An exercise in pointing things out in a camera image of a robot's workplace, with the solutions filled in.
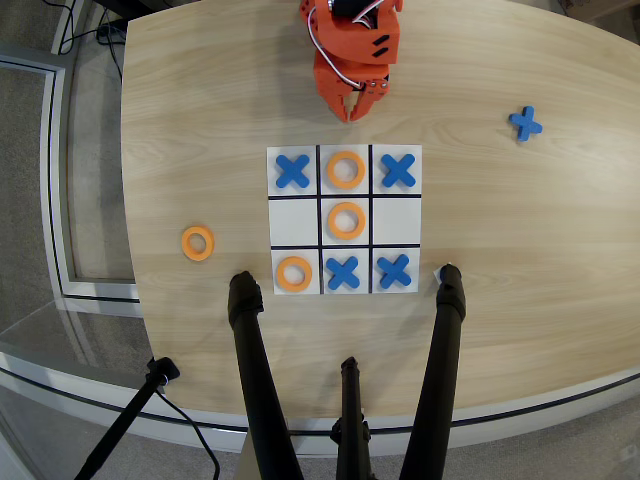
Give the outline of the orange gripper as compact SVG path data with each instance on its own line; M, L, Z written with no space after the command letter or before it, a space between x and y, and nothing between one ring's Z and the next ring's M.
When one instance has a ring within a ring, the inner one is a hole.
M364 64L317 51L314 77L319 95L343 123L358 121L390 90L388 65ZM359 91L351 112L351 92Z

